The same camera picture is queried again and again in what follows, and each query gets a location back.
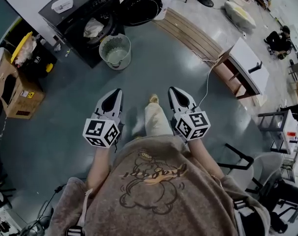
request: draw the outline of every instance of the shoe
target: shoe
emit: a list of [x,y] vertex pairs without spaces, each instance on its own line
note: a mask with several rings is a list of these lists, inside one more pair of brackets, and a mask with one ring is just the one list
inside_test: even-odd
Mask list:
[[157,103],[159,104],[159,98],[158,95],[156,95],[155,93],[152,94],[149,98],[149,103]]

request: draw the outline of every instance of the white cable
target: white cable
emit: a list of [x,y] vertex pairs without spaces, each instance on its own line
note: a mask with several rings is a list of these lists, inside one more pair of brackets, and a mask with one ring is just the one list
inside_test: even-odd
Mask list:
[[200,57],[195,51],[191,50],[197,57],[199,57],[203,62],[211,62],[211,63],[215,63],[216,61],[213,60],[209,60],[209,59],[203,59],[202,57]]
[[211,69],[210,69],[210,71],[209,71],[209,73],[208,73],[208,75],[207,75],[206,94],[205,94],[205,96],[202,98],[202,100],[200,101],[200,103],[198,104],[198,107],[200,106],[200,104],[201,104],[202,101],[206,98],[206,96],[207,96],[207,94],[208,94],[208,80],[209,80],[209,75],[210,75],[210,72],[212,71],[212,69],[216,66],[217,61],[218,61],[218,60],[216,60],[215,64],[212,65],[212,67],[211,67]]
[[202,101],[206,98],[206,96],[207,96],[207,94],[208,94],[208,81],[209,81],[209,75],[210,75],[210,73],[211,73],[211,71],[212,71],[212,69],[217,65],[217,62],[218,62],[218,60],[219,60],[219,58],[220,58],[220,55],[218,56],[218,58],[215,60],[215,61],[213,61],[213,60],[204,60],[204,59],[202,59],[195,51],[193,51],[193,50],[191,50],[193,53],[195,53],[203,62],[212,62],[212,63],[214,63],[213,65],[212,65],[212,67],[210,68],[210,71],[208,72],[208,75],[207,75],[207,85],[206,85],[206,94],[205,94],[205,96],[202,98],[202,100],[200,101],[200,103],[198,104],[198,107],[200,106],[200,104],[202,103]]

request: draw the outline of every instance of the person sitting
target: person sitting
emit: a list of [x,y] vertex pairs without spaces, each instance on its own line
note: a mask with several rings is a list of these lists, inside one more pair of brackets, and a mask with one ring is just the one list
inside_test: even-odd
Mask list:
[[264,39],[264,42],[270,46],[269,51],[271,54],[275,53],[277,56],[286,55],[292,48],[289,27],[283,26],[281,30],[281,33],[273,31],[266,39]]

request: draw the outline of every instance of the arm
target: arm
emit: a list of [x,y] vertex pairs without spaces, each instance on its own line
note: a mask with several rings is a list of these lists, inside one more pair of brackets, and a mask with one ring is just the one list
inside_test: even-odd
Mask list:
[[93,189],[93,194],[97,193],[110,172],[109,159],[110,150],[98,147],[86,180],[87,190]]
[[210,175],[214,175],[218,179],[222,179],[224,177],[224,174],[219,165],[208,153],[201,139],[188,141],[188,147],[193,157],[204,167],[204,169]]
[[286,53],[286,51],[280,51],[280,52],[277,52],[277,51],[276,51],[276,52],[275,52],[276,55],[284,54],[284,53]]

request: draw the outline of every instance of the cardboard box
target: cardboard box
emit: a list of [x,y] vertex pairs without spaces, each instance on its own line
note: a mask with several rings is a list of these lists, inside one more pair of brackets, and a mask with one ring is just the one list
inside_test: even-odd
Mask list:
[[45,97],[37,84],[29,82],[10,63],[11,54],[5,50],[0,63],[0,99],[9,118],[30,119]]

